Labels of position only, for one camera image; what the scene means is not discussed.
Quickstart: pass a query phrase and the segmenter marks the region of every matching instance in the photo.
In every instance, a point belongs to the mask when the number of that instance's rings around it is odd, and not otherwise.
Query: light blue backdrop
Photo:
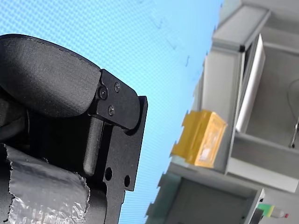
[[[134,192],[121,224],[143,224],[190,109],[222,0],[2,0],[0,35],[36,36],[71,49],[148,97]]]

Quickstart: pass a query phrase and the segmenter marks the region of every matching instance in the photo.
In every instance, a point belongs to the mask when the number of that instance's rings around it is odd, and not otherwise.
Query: bolt head
[[[114,106],[110,105],[108,107],[108,114],[109,114],[109,116],[113,116],[114,113],[115,113],[115,108],[114,108]]]
[[[120,89],[121,89],[121,84],[120,83],[115,83],[114,84],[114,90],[115,90],[115,92],[119,92]]]
[[[107,99],[107,97],[108,97],[107,88],[105,86],[100,87],[100,89],[98,91],[98,95],[102,100]]]

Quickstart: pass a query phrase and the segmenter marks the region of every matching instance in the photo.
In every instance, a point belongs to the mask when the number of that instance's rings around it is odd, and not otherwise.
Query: silver duct tape
[[[6,223],[85,223],[90,191],[84,178],[6,148],[12,168],[9,192],[14,196]]]

